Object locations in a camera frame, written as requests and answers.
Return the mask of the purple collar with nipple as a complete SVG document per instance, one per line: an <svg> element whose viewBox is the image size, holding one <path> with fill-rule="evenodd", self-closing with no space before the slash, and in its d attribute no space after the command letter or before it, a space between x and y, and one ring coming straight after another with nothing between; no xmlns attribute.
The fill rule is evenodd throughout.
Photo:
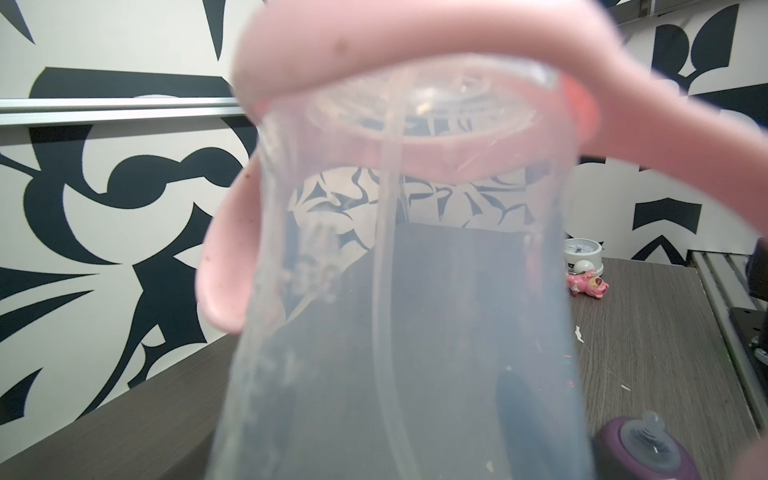
<svg viewBox="0 0 768 480"><path fill-rule="evenodd" d="M593 439L598 479L700 480L691 454L655 411L608 421Z"/></svg>

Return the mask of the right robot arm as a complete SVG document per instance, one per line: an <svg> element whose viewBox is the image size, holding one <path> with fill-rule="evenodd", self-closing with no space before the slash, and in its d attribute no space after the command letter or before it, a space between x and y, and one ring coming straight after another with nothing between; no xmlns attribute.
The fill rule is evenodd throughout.
<svg viewBox="0 0 768 480"><path fill-rule="evenodd" d="M733 307L730 319L747 355L751 370L767 396L767 238L756 241L743 268L751 308Z"/></svg>

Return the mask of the clear baby bottle body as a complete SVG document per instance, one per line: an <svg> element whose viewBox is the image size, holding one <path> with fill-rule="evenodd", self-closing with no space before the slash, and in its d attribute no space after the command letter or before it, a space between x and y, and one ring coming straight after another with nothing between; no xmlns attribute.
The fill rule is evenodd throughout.
<svg viewBox="0 0 768 480"><path fill-rule="evenodd" d="M564 81L490 55L273 101L210 479L591 479L561 204Z"/></svg>

